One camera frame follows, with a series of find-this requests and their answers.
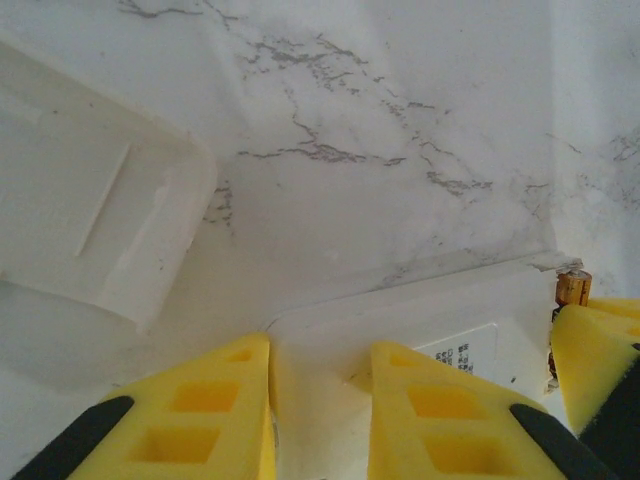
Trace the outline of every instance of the printed label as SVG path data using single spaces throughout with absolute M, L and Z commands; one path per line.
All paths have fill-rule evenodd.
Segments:
M 493 380 L 497 338 L 498 327 L 492 323 L 416 350 L 459 370 Z

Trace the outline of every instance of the white plastic container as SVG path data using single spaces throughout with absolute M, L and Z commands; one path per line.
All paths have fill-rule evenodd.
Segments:
M 268 325 L 287 479 L 366 478 L 369 349 L 391 340 L 543 401 L 556 272 L 531 259 L 287 312 Z
M 2 280 L 147 327 L 213 194 L 211 153 L 2 32 L 0 145 Z

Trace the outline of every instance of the white marble surface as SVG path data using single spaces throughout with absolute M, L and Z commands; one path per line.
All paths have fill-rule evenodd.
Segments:
M 292 306 L 556 248 L 596 294 L 640 295 L 637 18 L 632 0 L 0 2 L 0 27 L 222 167 L 148 336 L 0 288 L 5 376 L 63 392 L 6 442 L 15 464 L 111 383 Z

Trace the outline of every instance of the black rubber strip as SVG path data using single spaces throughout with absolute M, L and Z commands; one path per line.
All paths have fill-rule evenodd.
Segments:
M 620 480 L 555 417 L 521 403 L 509 410 L 568 480 Z
M 87 409 L 11 480 L 65 480 L 133 406 L 116 397 Z
M 640 358 L 580 434 L 620 478 L 640 479 Z

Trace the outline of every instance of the white plastic tray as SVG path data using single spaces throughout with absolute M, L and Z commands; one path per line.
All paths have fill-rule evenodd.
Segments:
M 216 184 L 188 133 L 0 32 L 2 279 L 147 326 Z

